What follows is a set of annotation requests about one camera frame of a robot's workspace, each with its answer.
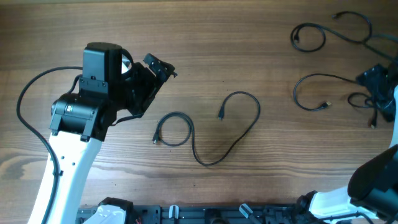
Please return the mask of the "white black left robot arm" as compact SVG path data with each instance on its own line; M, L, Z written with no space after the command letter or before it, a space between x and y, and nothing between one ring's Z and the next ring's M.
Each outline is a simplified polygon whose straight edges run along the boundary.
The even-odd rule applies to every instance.
M83 51L82 74L51 107L50 137L31 131L49 152L29 223L73 223L91 165L108 128L141 118L162 85L176 76L172 64L152 54L134 62L120 45L92 42Z

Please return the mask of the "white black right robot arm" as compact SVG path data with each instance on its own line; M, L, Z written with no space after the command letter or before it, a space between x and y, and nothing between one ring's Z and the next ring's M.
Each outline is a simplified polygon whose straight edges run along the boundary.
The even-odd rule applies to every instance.
M373 110L371 129L381 115L397 122L397 61L385 68L380 64L358 75L353 81L366 87L362 108ZM291 223L351 223L363 218L385 223L397 221L397 128L389 148L360 166L348 185L329 192L313 191L302 195L292 206Z

